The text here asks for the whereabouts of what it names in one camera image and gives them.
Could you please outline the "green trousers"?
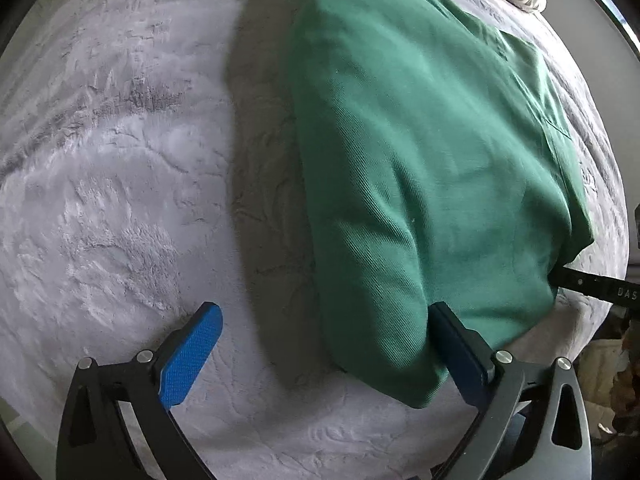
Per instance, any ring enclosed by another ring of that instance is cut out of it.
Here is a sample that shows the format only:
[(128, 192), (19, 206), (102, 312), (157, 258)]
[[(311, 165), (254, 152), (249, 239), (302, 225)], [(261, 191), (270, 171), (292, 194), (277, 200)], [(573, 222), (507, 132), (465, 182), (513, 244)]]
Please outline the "green trousers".
[(300, 0), (288, 84), (326, 345), (423, 408), (446, 376), (431, 304), (500, 347), (593, 242), (547, 65), (451, 0)]

